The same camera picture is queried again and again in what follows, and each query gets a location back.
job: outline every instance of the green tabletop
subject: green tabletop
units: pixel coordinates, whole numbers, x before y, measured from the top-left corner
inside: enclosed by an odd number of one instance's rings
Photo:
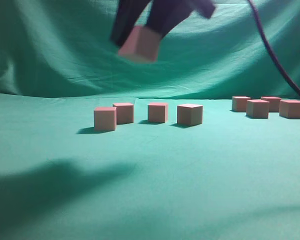
[[[147,122],[152,101],[168,122]],[[134,123],[94,132],[121,102]],[[176,124],[186,103],[203,124]],[[300,240],[300,119],[0,94],[0,240]]]

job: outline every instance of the green cloth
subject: green cloth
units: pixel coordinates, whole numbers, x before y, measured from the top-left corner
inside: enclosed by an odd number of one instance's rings
[[[297,97],[275,68],[246,0],[216,0],[138,65],[109,42],[117,0],[0,0],[0,93],[34,97]],[[254,0],[278,59],[300,87],[300,0]],[[143,24],[150,6],[137,24]]]
[[[230,100],[0,94],[0,240],[300,240],[300,119],[250,119]],[[93,110],[134,104],[94,133]],[[203,124],[175,125],[202,104]]]

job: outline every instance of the cube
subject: cube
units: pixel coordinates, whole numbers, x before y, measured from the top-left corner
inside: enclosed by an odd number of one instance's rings
[[[246,115],[254,119],[267,119],[269,117],[270,103],[261,99],[248,100]]]
[[[281,100],[279,115],[287,119],[300,119],[300,101]]]
[[[114,131],[117,127],[116,107],[96,107],[94,109],[94,130]]]
[[[203,122],[204,107],[198,104],[181,104],[177,106],[177,124],[195,126]]]
[[[245,113],[247,110],[247,101],[250,99],[248,96],[233,96],[232,111]]]
[[[134,105],[130,102],[114,103],[116,107],[116,124],[131,124],[134,122]]]
[[[157,60],[162,36],[146,26],[135,26],[118,55],[136,63],[153,63]]]
[[[271,112],[271,113],[278,113],[279,112],[281,97],[263,96],[263,97],[261,97],[261,100],[265,100],[265,101],[268,101],[270,103],[269,112]]]
[[[165,123],[168,120],[168,103],[151,102],[148,104],[148,122]]]

